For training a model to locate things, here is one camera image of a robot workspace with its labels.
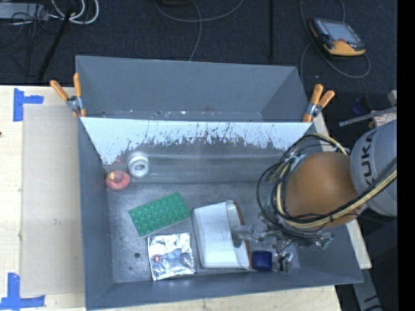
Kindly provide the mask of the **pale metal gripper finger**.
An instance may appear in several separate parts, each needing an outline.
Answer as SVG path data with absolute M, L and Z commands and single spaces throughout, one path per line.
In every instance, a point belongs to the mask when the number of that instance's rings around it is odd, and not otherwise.
M 232 234 L 232 242 L 235 248 L 239 248 L 245 242 L 258 242 L 259 236 L 256 235 L 238 235 Z
M 233 233 L 236 235 L 259 235 L 255 225 L 236 225 L 233 228 Z

